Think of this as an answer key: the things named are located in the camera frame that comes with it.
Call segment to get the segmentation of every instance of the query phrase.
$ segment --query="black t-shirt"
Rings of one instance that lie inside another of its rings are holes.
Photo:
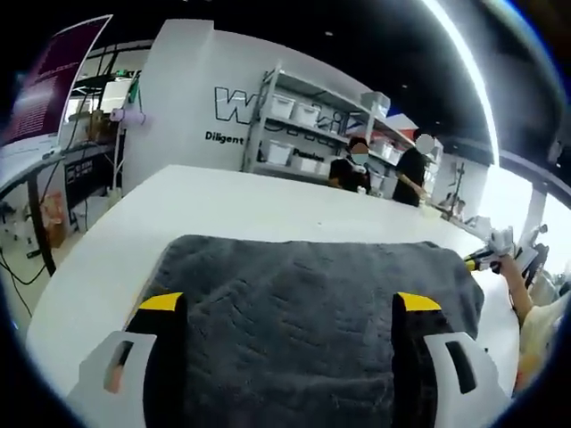
[[[408,149],[396,165],[396,171],[407,176],[410,181],[422,187],[425,183],[425,157],[415,148]],[[393,200],[417,207],[420,198],[412,187],[406,185],[401,180],[397,183]]]
[[[329,179],[337,178],[339,185],[345,190],[357,192],[357,187],[365,187],[367,193],[371,190],[371,181],[368,171],[360,173],[353,170],[351,163],[346,159],[338,159],[331,162]]]

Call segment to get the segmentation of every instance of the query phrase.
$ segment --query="black ceiling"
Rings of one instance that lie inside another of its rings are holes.
[[[546,162],[562,107],[541,67],[483,2],[439,1],[465,36],[484,75],[501,148],[551,170],[571,185],[571,161],[566,155],[561,168]],[[43,20],[37,33],[47,35],[101,12],[115,12],[115,17],[98,45],[154,38],[163,20],[175,17],[211,19],[217,29],[286,45],[386,93],[417,125],[435,132],[447,152],[481,162],[491,159],[484,114],[471,79],[450,38],[418,0],[171,0],[144,12],[139,7],[137,13],[67,9],[53,21],[38,17]],[[326,31],[333,36],[326,36]],[[29,52],[38,46],[30,45]],[[26,53],[17,54],[26,64]],[[459,143],[465,139],[477,142],[482,150]]]

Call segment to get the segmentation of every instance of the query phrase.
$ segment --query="face mask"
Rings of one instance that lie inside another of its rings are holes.
[[[423,134],[418,138],[415,145],[422,154],[429,154],[434,149],[434,139],[427,134]]]
[[[352,154],[351,159],[358,165],[364,165],[368,161],[368,154]]]

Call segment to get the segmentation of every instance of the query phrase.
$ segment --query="tabletop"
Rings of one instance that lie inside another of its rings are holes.
[[[78,381],[79,363],[109,333],[124,328],[162,253],[181,235],[265,242],[432,241],[461,256],[482,246],[454,225],[398,202],[274,177],[168,166],[94,224],[36,306],[26,345],[57,393],[67,395]],[[517,319],[498,277],[480,285],[483,313],[503,324],[481,323],[478,341],[494,347],[502,386],[511,391]],[[509,358],[501,359],[506,353]]]

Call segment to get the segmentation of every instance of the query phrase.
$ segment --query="ceiling light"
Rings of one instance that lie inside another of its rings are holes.
[[[472,79],[472,83],[476,88],[476,93],[480,99],[482,108],[484,109],[485,121],[488,127],[488,134],[490,135],[490,144],[492,145],[493,164],[500,166],[498,131],[496,130],[493,120],[492,104],[490,103],[490,99],[486,93],[484,77],[482,76],[480,69],[478,69],[474,55],[470,51],[466,40],[464,40],[464,37],[460,34],[458,28],[454,25],[454,22],[452,22],[450,16],[448,16],[443,7],[438,3],[438,0],[422,0],[422,3],[425,4],[425,6],[446,30],[458,51],[460,59],[464,62],[464,65],[468,70],[468,74]]]

